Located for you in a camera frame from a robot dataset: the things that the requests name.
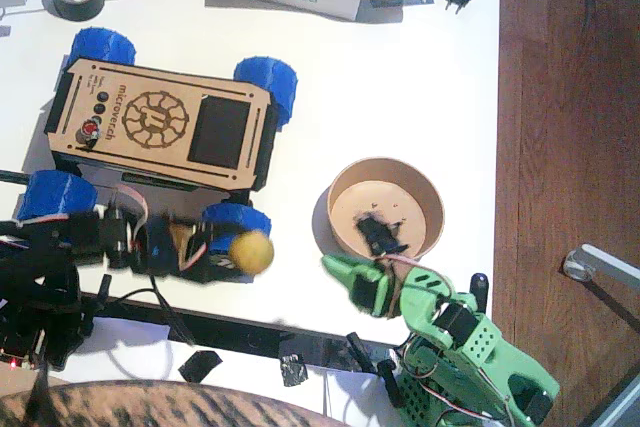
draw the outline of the engraved logo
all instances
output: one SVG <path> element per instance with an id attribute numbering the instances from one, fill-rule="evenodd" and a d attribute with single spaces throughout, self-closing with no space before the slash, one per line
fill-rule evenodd
<path id="1" fill-rule="evenodd" d="M 164 149 L 184 136 L 189 115 L 167 92 L 145 92 L 127 104 L 122 117 L 127 137 L 145 149 Z"/>

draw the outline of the wooden board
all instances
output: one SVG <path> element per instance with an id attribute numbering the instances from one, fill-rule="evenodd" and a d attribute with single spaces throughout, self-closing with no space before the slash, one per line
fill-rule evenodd
<path id="1" fill-rule="evenodd" d="M 207 385 L 110 381 L 68 384 L 49 392 L 62 426 L 344 425 L 285 402 Z M 0 424 L 22 425 L 28 399 L 29 392 L 0 399 Z"/>
<path id="2" fill-rule="evenodd" d="M 591 425 L 640 371 L 640 296 L 560 268 L 640 265 L 640 0 L 501 6 L 494 320 L 560 383 L 544 425 Z"/>

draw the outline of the round wooden bowl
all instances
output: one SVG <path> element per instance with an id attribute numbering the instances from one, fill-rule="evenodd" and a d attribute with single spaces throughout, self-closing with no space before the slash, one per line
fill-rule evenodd
<path id="1" fill-rule="evenodd" d="M 401 222 L 398 240 L 403 253 L 422 257 L 438 242 L 444 227 L 444 207 L 438 191 L 421 172 L 388 158 L 359 160 L 331 184 L 327 197 L 329 223 L 338 244 L 349 254 L 373 258 L 357 219 L 373 212 L 386 222 Z"/>

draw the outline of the red button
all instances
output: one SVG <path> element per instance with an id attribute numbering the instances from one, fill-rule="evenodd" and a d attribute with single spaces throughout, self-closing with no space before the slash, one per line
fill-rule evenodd
<path id="1" fill-rule="evenodd" d="M 92 135 L 94 132 L 98 132 L 100 127 L 95 120 L 85 120 L 82 124 L 82 133 L 84 135 Z"/>

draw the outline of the yellow ball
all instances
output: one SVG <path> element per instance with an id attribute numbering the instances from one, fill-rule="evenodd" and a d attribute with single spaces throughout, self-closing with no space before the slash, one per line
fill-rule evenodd
<path id="1" fill-rule="evenodd" d="M 245 232 L 231 242 L 229 257 L 245 274 L 257 275 L 271 265 L 273 244 L 259 230 Z"/>

